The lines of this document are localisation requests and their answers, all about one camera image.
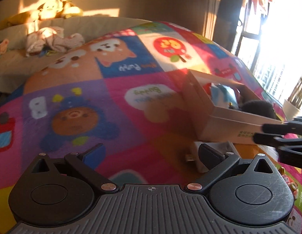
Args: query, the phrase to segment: potted plant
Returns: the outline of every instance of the potted plant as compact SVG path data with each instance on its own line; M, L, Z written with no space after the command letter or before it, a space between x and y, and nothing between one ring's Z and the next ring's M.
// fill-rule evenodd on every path
M302 106L302 76L288 99L284 101L283 111L288 120L294 118Z

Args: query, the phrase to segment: black robotic claw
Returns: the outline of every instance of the black robotic claw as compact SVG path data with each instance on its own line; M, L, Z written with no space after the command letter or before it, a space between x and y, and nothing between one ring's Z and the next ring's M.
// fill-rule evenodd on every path
M276 148L279 154L279 162L302 169L302 138L284 139L287 133L302 135L302 117L281 125L264 124L263 133L256 133L253 141L256 144L267 145Z
M9 196L17 225L9 234L216 234L288 233L283 221L294 204L291 190L264 154L253 160L202 144L200 159L211 170L188 184L117 184L71 153L41 153Z

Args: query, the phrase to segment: plant pot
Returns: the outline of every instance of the plant pot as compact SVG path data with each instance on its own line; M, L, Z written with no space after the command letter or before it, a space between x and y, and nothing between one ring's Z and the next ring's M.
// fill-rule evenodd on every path
M287 120L292 120L299 113L299 109L293 106L287 99L284 100L282 110L287 118Z

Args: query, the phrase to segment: couch backrest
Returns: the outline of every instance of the couch backrest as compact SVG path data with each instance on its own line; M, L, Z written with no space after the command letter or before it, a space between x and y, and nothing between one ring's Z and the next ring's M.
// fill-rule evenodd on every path
M86 42L96 39L112 31L119 31L148 21L142 19L132 19L123 17L106 17L100 15L71 17L68 19L56 18L44 21L38 21L38 28L59 26L64 28L64 36L67 37L73 33L80 33ZM27 23L18 26L8 27L0 31L0 42L4 39L9 40L8 48L24 49L27 40L27 34L33 32L35 23Z

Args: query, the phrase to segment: ribbed gray plate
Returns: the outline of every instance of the ribbed gray plate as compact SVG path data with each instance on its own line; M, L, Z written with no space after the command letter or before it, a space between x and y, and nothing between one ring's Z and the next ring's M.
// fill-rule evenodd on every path
M295 234L284 223L250 228L218 216L201 195L178 185L125 185L100 197L84 218L66 226L38 228L17 224L10 234Z

